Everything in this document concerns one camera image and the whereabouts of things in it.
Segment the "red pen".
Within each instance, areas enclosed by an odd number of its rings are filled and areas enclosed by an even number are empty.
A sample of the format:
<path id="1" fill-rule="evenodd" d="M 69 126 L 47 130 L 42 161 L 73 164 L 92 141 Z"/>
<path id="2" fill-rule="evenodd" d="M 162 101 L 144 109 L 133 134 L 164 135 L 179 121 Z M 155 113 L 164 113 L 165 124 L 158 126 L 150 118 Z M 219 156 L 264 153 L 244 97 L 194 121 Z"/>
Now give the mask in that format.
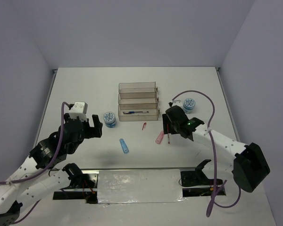
<path id="1" fill-rule="evenodd" d="M 167 140 L 168 144 L 170 144 L 169 124 L 167 124 Z"/>

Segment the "blue pen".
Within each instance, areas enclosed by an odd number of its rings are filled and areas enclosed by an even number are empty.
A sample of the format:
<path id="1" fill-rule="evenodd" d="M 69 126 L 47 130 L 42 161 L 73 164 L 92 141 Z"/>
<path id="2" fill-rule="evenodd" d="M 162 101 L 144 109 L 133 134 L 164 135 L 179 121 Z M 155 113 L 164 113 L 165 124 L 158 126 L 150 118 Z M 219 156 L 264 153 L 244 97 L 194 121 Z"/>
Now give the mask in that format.
<path id="1" fill-rule="evenodd" d="M 141 113 L 149 113 L 149 111 L 123 111 L 123 114 L 141 114 Z"/>

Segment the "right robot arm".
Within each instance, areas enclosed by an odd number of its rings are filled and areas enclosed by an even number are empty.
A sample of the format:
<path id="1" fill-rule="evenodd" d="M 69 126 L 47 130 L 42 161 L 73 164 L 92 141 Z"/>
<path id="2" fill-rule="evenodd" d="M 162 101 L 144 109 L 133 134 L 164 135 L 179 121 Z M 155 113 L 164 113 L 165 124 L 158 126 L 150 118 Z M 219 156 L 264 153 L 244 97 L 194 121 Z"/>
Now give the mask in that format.
<path id="1" fill-rule="evenodd" d="M 162 119 L 165 134 L 179 134 L 206 147 L 214 144 L 216 153 L 229 160 L 233 179 L 243 191 L 252 193 L 270 173 L 270 167 L 259 145 L 235 141 L 210 129 L 204 121 L 196 117 L 189 119 L 177 105 L 167 109 Z"/>

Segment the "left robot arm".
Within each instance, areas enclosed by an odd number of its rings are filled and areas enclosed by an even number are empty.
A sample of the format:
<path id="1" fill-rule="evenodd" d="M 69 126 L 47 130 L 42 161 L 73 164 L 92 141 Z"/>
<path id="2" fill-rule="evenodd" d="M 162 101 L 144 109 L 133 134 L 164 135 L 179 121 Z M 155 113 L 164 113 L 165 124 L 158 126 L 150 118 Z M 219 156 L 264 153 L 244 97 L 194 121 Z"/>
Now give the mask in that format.
<path id="1" fill-rule="evenodd" d="M 56 190 L 67 187 L 92 190 L 95 187 L 90 176 L 74 163 L 68 163 L 49 178 L 36 182 L 38 173 L 53 169 L 67 155 L 73 154 L 85 139 L 102 136 L 103 124 L 99 117 L 92 115 L 92 120 L 94 126 L 91 127 L 88 119 L 81 120 L 79 116 L 72 119 L 70 114 L 64 114 L 63 125 L 58 131 L 40 141 L 23 164 L 0 185 L 0 226 L 19 223 L 22 211 Z"/>

